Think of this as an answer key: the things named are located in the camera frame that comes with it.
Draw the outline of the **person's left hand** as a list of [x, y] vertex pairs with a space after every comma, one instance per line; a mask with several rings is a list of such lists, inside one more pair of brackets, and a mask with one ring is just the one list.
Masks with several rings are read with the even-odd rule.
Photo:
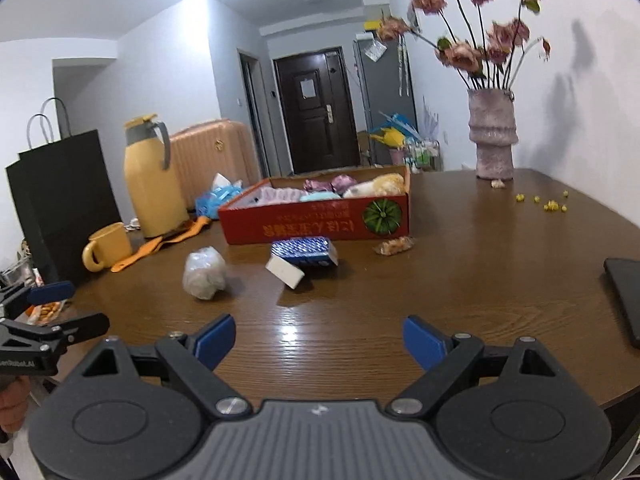
[[6, 434], [14, 434], [21, 429], [28, 410], [30, 381], [27, 377], [17, 377], [1, 391], [0, 426]]

